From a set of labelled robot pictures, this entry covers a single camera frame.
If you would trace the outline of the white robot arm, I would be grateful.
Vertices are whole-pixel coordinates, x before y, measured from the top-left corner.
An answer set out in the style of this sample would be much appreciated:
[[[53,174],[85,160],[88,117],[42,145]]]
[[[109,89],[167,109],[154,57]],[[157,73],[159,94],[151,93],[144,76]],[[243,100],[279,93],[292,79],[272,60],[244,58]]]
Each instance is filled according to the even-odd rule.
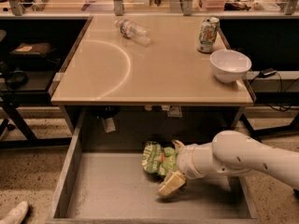
[[[174,140],[177,170],[167,174],[158,194],[171,195],[187,179],[207,175],[240,176],[258,171],[299,189],[299,153],[270,147],[236,131],[217,133],[210,143],[184,145]]]

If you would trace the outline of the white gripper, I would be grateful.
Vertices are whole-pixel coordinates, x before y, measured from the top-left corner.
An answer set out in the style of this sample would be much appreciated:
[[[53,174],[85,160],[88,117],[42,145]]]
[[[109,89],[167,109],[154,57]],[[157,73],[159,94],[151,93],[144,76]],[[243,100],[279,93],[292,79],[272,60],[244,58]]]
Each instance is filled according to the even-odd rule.
[[[170,172],[160,184],[158,188],[158,195],[160,197],[166,197],[181,188],[186,183],[186,178],[195,179],[200,177],[200,174],[197,172],[192,162],[192,154],[195,145],[185,146],[179,140],[173,140],[172,144],[175,146],[175,150],[178,154],[178,171]]]

